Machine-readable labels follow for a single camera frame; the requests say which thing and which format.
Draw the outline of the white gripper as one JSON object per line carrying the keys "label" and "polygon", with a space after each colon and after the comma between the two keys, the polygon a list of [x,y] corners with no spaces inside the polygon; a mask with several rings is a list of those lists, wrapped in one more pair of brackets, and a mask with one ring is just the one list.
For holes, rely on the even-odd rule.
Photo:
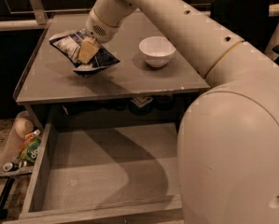
{"label": "white gripper", "polygon": [[86,30],[87,34],[90,36],[87,36],[83,40],[80,52],[78,54],[78,60],[81,63],[88,63],[98,52],[100,43],[106,43],[110,41],[117,33],[118,29],[118,27],[107,25],[101,21],[92,9],[86,20]]}

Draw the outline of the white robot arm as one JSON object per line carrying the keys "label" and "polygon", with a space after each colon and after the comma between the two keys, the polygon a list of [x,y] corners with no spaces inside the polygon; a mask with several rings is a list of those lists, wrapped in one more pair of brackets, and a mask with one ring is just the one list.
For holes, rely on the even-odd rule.
{"label": "white robot arm", "polygon": [[140,9],[209,85],[177,139],[185,224],[279,224],[279,66],[182,0],[97,0],[109,41]]}

